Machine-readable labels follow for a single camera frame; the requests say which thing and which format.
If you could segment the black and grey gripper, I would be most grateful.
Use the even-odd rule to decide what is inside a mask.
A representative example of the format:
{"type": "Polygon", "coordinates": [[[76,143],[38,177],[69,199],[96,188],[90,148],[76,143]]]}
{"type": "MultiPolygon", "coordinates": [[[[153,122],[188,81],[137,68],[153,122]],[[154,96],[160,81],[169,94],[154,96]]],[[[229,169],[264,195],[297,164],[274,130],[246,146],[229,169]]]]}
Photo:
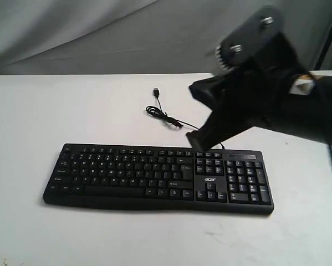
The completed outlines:
{"type": "Polygon", "coordinates": [[[282,28],[276,8],[256,11],[208,54],[212,77],[188,87],[193,99],[211,111],[264,112],[257,126],[266,129],[316,130],[318,96],[291,92],[308,71],[282,28]]]}

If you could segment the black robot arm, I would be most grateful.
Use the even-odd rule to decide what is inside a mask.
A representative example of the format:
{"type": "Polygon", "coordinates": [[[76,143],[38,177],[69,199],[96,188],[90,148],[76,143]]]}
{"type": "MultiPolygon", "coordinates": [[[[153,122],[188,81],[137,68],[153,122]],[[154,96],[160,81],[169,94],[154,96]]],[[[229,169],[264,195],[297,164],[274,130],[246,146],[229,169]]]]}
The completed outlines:
{"type": "Polygon", "coordinates": [[[332,145],[332,76],[311,74],[282,28],[281,12],[264,6],[216,47],[213,77],[189,87],[211,110],[186,135],[193,148],[207,151],[254,126],[332,145]]]}

